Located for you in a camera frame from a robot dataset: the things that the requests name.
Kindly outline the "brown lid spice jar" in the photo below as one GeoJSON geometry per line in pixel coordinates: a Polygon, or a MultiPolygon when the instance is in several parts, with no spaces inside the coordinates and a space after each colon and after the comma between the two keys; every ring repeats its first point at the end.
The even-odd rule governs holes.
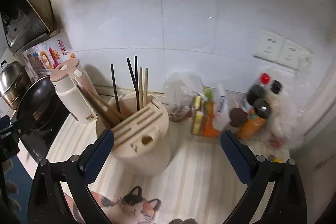
{"type": "Polygon", "coordinates": [[[241,108],[233,108],[230,112],[230,125],[234,128],[241,127],[248,119],[248,114],[241,108]]]}

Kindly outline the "green banded bamboo chopstick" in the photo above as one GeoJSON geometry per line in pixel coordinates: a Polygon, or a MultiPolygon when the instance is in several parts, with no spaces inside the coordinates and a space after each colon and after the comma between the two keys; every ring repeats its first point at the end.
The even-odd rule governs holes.
{"type": "Polygon", "coordinates": [[[144,90],[143,90],[143,106],[147,105],[147,93],[148,93],[148,68],[145,68],[145,76],[144,76],[144,90]]]}

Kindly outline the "white wall socket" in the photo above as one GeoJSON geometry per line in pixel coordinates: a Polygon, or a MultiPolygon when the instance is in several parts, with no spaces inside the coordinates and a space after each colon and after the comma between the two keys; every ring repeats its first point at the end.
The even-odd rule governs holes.
{"type": "Polygon", "coordinates": [[[277,63],[291,69],[297,69],[300,61],[309,56],[309,51],[289,39],[285,39],[277,63]]]}
{"type": "Polygon", "coordinates": [[[284,37],[273,31],[262,29],[253,54],[258,59],[276,62],[284,43],[284,37]]]}

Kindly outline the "yellow phone case device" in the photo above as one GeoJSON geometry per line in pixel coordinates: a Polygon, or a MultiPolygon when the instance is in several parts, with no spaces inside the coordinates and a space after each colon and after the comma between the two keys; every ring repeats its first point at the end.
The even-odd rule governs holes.
{"type": "Polygon", "coordinates": [[[269,162],[284,163],[280,158],[276,157],[275,155],[269,155],[268,161],[269,162]]]}

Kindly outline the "clear plastic bag right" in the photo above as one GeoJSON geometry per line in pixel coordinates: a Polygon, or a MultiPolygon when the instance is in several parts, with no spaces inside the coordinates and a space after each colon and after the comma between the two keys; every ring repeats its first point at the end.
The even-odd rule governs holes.
{"type": "Polygon", "coordinates": [[[290,73],[274,67],[266,67],[262,72],[270,75],[265,99],[272,113],[257,134],[257,139],[274,147],[297,147],[303,137],[295,126],[303,117],[315,87],[302,72],[290,73]]]}

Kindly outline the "white wall socket middle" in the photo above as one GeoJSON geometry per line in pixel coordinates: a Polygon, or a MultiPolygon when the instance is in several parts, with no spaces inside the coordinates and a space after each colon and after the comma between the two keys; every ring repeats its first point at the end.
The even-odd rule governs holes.
{"type": "Polygon", "coordinates": [[[285,39],[277,63],[291,69],[297,69],[300,61],[309,56],[309,51],[289,39],[285,39]]]}

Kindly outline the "black frying pan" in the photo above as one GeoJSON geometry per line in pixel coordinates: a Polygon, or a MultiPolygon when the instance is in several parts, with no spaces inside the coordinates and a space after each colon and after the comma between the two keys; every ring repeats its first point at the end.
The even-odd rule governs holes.
{"type": "Polygon", "coordinates": [[[17,120],[25,116],[32,116],[37,122],[54,109],[52,103],[56,96],[56,90],[49,76],[42,77],[33,83],[22,97],[15,117],[17,120]]]}

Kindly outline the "steel pot with lid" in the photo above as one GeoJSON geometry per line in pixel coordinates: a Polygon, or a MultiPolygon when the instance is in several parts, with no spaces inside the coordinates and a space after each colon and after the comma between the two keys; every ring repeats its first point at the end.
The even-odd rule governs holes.
{"type": "Polygon", "coordinates": [[[16,110],[26,91],[32,85],[26,67],[18,61],[1,62],[1,97],[16,110]]]}

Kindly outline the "striped cat table mat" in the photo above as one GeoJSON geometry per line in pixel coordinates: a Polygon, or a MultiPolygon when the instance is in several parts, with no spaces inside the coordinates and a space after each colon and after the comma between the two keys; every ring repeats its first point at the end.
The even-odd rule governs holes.
{"type": "MultiPolygon", "coordinates": [[[[170,122],[171,162],[154,177],[131,173],[112,155],[108,157],[90,190],[111,201],[140,186],[143,196],[159,198],[161,209],[156,223],[169,223],[175,218],[194,218],[197,223],[223,223],[234,209],[246,186],[242,184],[224,152],[219,138],[204,138],[190,133],[191,120],[170,122]]],[[[69,116],[47,154],[50,162],[65,161],[81,154],[97,136],[96,122],[81,125],[69,116]]],[[[255,155],[274,155],[285,162],[290,158],[286,148],[273,148],[261,141],[246,144],[255,155]]]]}

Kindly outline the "clear plastic bag left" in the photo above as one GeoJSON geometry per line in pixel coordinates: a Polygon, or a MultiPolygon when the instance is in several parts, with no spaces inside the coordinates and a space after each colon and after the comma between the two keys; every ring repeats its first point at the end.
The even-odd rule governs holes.
{"type": "Polygon", "coordinates": [[[201,78],[193,72],[173,73],[165,81],[163,91],[169,119],[173,122],[180,122],[189,115],[195,97],[206,99],[201,78]]]}

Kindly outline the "colourful wall sticker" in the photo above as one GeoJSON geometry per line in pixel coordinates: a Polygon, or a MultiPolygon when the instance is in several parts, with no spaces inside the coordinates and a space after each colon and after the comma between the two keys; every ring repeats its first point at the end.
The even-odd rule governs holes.
{"type": "Polygon", "coordinates": [[[49,75],[60,63],[76,58],[66,36],[56,36],[22,53],[27,71],[32,77],[49,75]]]}

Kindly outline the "pink white electric kettle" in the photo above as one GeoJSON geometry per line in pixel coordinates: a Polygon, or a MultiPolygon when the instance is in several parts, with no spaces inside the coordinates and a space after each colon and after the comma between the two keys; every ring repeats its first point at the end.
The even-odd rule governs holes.
{"type": "Polygon", "coordinates": [[[80,65],[79,59],[68,59],[59,64],[52,71],[50,81],[55,87],[56,94],[75,120],[87,124],[97,118],[93,107],[77,87],[80,85],[85,90],[98,95],[87,72],[80,65]]]}

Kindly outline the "white wall socket left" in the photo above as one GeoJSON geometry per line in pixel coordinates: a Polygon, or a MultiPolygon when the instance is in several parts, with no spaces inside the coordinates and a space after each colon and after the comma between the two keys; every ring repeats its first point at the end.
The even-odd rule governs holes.
{"type": "Polygon", "coordinates": [[[276,62],[284,43],[284,37],[273,31],[262,29],[253,54],[258,59],[276,62]]]}

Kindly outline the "beige utensil holder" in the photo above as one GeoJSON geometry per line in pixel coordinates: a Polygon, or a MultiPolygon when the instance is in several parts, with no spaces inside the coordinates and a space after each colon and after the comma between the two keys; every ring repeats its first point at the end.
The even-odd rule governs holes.
{"type": "MultiPolygon", "coordinates": [[[[112,128],[112,156],[134,174],[155,176],[163,172],[171,159],[169,116],[165,106],[149,96],[147,105],[137,111],[135,94],[123,94],[118,100],[125,119],[117,119],[112,128]]],[[[117,109],[114,98],[104,101],[117,109]]]]}

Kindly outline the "black induction cooktop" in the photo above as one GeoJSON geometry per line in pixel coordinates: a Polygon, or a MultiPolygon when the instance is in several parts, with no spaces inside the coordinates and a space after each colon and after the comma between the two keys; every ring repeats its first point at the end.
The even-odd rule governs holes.
{"type": "Polygon", "coordinates": [[[70,114],[57,94],[52,107],[54,107],[53,110],[49,109],[41,120],[35,122],[34,127],[21,137],[21,142],[35,162],[47,156],[58,132],[70,114]]]}

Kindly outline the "clear plastic bag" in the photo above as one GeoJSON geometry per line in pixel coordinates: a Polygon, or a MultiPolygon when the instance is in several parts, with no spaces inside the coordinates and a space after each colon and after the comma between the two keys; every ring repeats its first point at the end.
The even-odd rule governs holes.
{"type": "Polygon", "coordinates": [[[193,72],[173,73],[165,81],[163,91],[169,119],[173,122],[180,122],[189,115],[195,97],[206,99],[201,78],[193,72]]]}
{"type": "Polygon", "coordinates": [[[262,72],[270,75],[265,99],[272,113],[257,134],[257,139],[274,147],[297,147],[303,137],[295,126],[303,117],[315,87],[302,72],[290,73],[274,67],[266,67],[262,72]]]}

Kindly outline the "dark soy sauce bottle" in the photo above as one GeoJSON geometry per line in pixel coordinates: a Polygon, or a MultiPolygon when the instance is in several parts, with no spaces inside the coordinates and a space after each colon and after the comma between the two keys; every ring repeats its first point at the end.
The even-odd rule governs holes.
{"type": "Polygon", "coordinates": [[[266,90],[261,85],[252,85],[242,102],[242,109],[248,116],[238,132],[238,137],[250,139],[264,126],[272,113],[266,100],[266,90]]]}

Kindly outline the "yellow seasoning box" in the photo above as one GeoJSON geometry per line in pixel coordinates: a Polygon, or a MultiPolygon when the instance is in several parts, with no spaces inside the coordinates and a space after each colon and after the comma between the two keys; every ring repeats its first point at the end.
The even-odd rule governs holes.
{"type": "Polygon", "coordinates": [[[194,105],[193,105],[193,122],[191,126],[191,133],[193,135],[199,135],[202,129],[203,124],[203,106],[204,100],[201,95],[195,97],[194,105]]]}

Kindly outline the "left grey slipper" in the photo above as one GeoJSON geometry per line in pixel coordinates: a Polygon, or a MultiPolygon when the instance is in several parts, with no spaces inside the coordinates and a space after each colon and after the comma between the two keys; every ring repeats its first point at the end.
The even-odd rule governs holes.
{"type": "Polygon", "coordinates": [[[177,219],[173,219],[172,221],[169,222],[169,224],[182,224],[183,220],[177,218],[177,219]]]}

